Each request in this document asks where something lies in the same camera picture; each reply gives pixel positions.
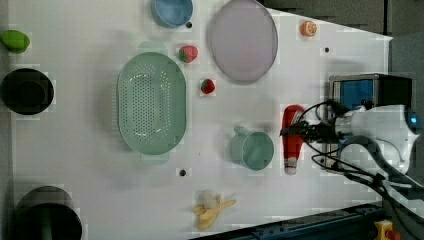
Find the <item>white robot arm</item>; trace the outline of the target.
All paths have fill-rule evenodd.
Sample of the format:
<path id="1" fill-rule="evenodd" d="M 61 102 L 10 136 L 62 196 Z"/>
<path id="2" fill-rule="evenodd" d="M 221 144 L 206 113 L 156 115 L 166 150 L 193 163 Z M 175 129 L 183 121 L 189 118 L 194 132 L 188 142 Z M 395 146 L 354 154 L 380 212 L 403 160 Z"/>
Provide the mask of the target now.
<path id="1" fill-rule="evenodd" d="M 298 105 L 285 109 L 280 136 L 284 162 L 295 165 L 303 144 L 322 158 L 320 167 L 368 186 L 391 205 L 423 222 L 423 185 L 407 175 L 420 136 L 420 121 L 405 105 L 349 109 L 332 99 L 322 103 L 327 115 L 317 124 Z"/>

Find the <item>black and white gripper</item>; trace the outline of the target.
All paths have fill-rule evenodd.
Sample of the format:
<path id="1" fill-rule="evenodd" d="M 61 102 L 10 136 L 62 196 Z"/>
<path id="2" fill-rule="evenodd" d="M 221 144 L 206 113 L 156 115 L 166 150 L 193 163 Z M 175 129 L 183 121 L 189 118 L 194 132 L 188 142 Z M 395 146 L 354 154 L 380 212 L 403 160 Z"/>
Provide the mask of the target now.
<path id="1" fill-rule="evenodd" d="M 308 143 L 337 143 L 338 137 L 333 124 L 320 122 L 319 124 L 309 124 L 306 121 L 294 123 L 291 126 L 281 129 L 281 135 L 302 135 L 303 140 Z"/>

